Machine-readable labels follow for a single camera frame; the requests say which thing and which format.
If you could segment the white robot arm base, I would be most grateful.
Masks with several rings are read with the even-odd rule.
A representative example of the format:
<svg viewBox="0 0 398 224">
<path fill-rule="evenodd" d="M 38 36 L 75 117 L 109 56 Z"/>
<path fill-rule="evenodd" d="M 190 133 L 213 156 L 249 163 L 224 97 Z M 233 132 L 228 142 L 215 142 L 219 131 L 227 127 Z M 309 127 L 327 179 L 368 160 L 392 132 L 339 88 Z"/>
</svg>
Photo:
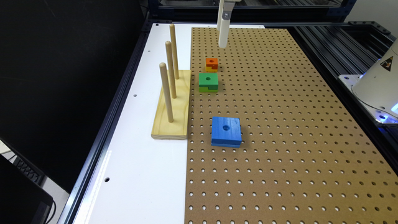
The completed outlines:
<svg viewBox="0 0 398 224">
<path fill-rule="evenodd" d="M 376 123 L 397 125 L 397 42 L 364 74 L 339 79 Z"/>
</svg>

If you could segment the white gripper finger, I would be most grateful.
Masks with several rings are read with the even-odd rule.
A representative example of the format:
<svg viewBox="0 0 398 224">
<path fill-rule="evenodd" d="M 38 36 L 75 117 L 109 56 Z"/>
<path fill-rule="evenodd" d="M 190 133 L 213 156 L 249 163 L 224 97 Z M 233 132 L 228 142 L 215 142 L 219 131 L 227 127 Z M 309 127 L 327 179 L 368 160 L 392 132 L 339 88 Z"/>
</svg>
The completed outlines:
<svg viewBox="0 0 398 224">
<path fill-rule="evenodd" d="M 224 0 L 219 0 L 218 19 L 217 19 L 217 30 L 220 30 L 220 27 L 221 27 L 221 20 L 222 20 L 222 13 L 223 13 L 223 5 L 224 5 Z"/>
<path fill-rule="evenodd" d="M 219 30 L 219 39 L 218 39 L 218 46 L 220 48 L 225 48 L 227 46 L 229 25 L 230 25 L 233 7 L 234 7 L 233 1 L 224 0 L 221 27 Z"/>
</svg>

